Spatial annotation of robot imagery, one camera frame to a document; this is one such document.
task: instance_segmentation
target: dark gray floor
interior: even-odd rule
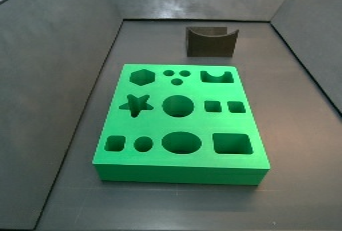
[[[342,113],[340,0],[285,0],[271,23]]]
[[[109,0],[0,5],[0,229],[35,225],[120,24]]]
[[[185,57],[185,27],[198,25],[240,30],[232,59]],[[257,187],[98,180],[90,160],[124,63],[237,67],[272,167]],[[268,24],[124,22],[38,229],[340,229],[340,128]]]

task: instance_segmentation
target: green foam block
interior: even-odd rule
[[[124,65],[92,163],[101,180],[257,185],[269,163],[236,68]]]

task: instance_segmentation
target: small square hole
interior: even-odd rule
[[[204,108],[206,112],[221,112],[218,101],[204,101]]]
[[[228,109],[231,113],[245,113],[244,105],[240,101],[228,101]]]
[[[249,137],[245,134],[213,133],[212,140],[217,154],[252,154]]]
[[[124,136],[109,136],[106,138],[104,149],[105,151],[118,152],[124,148],[125,137]]]

